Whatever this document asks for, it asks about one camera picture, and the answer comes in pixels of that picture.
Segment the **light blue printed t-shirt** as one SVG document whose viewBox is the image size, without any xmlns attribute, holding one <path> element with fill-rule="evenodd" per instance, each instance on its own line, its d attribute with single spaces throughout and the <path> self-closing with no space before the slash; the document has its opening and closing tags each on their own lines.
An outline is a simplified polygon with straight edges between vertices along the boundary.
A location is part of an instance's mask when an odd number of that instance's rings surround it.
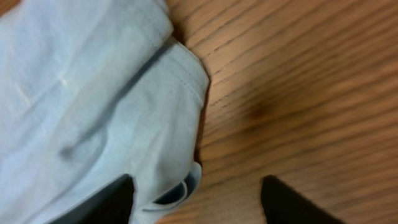
<svg viewBox="0 0 398 224">
<path fill-rule="evenodd" d="M 21 1 L 1 16 L 1 222 L 50 223 L 120 176 L 129 223 L 190 198 L 209 78 L 160 0 Z"/>
</svg>

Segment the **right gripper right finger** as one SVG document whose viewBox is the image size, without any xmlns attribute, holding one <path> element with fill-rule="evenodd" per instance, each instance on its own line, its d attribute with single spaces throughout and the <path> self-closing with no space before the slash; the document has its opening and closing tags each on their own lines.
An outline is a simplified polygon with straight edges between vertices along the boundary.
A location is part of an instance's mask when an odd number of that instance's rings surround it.
<svg viewBox="0 0 398 224">
<path fill-rule="evenodd" d="M 261 205 L 267 224 L 343 224 L 274 175 L 262 179 Z"/>
</svg>

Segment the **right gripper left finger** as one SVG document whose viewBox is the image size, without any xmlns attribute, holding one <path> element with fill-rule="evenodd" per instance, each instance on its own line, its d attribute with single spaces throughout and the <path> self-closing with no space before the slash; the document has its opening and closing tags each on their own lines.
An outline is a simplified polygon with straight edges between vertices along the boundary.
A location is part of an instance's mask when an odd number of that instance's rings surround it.
<svg viewBox="0 0 398 224">
<path fill-rule="evenodd" d="M 127 224 L 134 203 L 134 179 L 124 174 L 51 224 Z"/>
</svg>

